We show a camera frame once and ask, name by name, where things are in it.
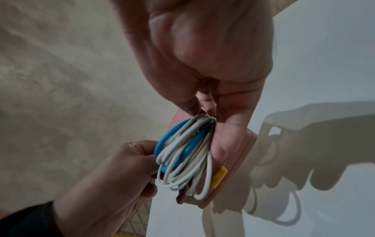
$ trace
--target yellow label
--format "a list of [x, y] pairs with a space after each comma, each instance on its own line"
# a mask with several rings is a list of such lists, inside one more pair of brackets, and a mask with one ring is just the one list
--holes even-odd
[[212, 176], [211, 188], [215, 189], [223, 181], [224, 177], [227, 175], [228, 170], [224, 166], [220, 167], [219, 170]]

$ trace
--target white wire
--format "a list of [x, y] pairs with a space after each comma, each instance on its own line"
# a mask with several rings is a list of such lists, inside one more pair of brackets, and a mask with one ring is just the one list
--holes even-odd
[[[160, 165], [157, 172], [157, 181], [161, 187], [171, 188], [174, 191], [185, 189], [185, 195], [194, 196], [197, 200], [202, 200], [207, 196], [212, 176], [210, 144], [214, 126], [194, 147], [186, 159], [175, 169], [173, 168], [199, 129], [211, 121], [216, 122], [216, 119], [206, 114], [198, 114], [191, 118], [165, 143], [163, 150], [156, 158], [156, 163]], [[168, 168], [164, 173], [163, 180], [161, 180], [161, 169], [166, 165], [168, 165]], [[203, 190], [198, 194], [196, 187], [205, 169], [206, 177]]]

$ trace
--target white surface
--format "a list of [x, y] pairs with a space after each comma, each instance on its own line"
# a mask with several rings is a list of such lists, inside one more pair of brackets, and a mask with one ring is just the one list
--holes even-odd
[[375, 116], [358, 116], [375, 114], [374, 9], [372, 0], [299, 0], [275, 18], [275, 66], [249, 129], [268, 116], [282, 139], [261, 134], [203, 212], [159, 190], [148, 237], [373, 236]]

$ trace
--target floor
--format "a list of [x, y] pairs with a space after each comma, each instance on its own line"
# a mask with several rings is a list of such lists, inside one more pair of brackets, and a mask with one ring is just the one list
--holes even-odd
[[57, 198], [121, 143], [158, 140], [175, 111], [106, 1], [0, 1], [0, 211]]

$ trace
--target black sleeve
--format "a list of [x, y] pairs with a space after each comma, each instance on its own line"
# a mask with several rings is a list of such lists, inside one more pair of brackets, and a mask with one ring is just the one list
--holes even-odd
[[25, 208], [0, 219], [0, 236], [62, 237], [53, 216], [52, 202]]

